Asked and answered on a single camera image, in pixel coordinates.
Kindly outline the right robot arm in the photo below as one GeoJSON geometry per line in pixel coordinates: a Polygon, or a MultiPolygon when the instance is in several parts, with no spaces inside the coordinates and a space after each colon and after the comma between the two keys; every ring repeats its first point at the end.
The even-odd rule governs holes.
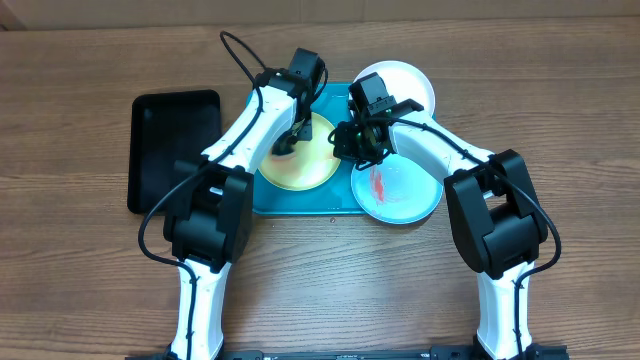
{"type": "Polygon", "coordinates": [[[444,187],[452,238],[478,275],[480,323],[476,359],[540,359],[528,329],[528,285],[548,269],[539,247],[559,236],[542,209],[524,159],[467,143],[423,111],[386,110],[340,123],[328,141],[336,157],[364,170],[397,154],[444,187]]]}

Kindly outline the white plate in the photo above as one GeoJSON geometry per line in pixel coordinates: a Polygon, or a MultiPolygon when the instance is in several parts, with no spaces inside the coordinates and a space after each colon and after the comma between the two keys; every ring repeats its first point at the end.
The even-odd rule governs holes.
{"type": "Polygon", "coordinates": [[[415,66],[397,60],[386,60],[369,65],[354,79],[377,73],[385,83],[387,92],[397,102],[412,99],[421,104],[424,110],[434,117],[436,97],[434,88],[427,76],[415,66]]]}

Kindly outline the green and pink sponge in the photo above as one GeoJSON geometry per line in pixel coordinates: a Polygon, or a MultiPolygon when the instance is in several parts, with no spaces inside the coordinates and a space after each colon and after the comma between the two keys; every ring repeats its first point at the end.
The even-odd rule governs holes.
{"type": "Polygon", "coordinates": [[[294,146],[290,143],[285,142],[277,142],[273,145],[271,149],[271,154],[273,156],[286,156],[293,154],[295,151],[294,146]]]}

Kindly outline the light blue plate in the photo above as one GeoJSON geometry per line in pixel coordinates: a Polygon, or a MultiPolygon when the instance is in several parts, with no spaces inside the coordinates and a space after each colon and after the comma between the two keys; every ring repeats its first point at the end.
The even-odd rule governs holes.
{"type": "Polygon", "coordinates": [[[428,217],[443,195],[443,186],[433,176],[397,154],[365,170],[353,169],[351,189],[368,215],[393,225],[428,217]]]}

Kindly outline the yellow-green rimmed plate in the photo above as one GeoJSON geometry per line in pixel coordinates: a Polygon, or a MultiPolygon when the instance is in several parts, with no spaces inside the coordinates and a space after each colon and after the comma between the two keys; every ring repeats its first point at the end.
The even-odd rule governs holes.
{"type": "Polygon", "coordinates": [[[333,145],[328,135],[335,126],[325,117],[313,113],[312,138],[299,141],[287,155],[271,153],[262,161],[259,171],[271,184],[289,191],[309,190],[329,180],[341,160],[333,156],[333,145]]]}

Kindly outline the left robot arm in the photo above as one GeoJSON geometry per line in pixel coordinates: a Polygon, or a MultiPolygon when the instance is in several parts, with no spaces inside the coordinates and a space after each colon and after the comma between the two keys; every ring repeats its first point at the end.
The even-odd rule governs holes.
{"type": "Polygon", "coordinates": [[[275,143],[310,120],[325,83],[322,74],[260,73],[238,119],[203,150],[203,163],[177,166],[179,182],[164,198],[163,234],[181,281],[178,328],[168,358],[215,359],[221,353],[225,288],[249,239],[254,174],[275,143]]]}

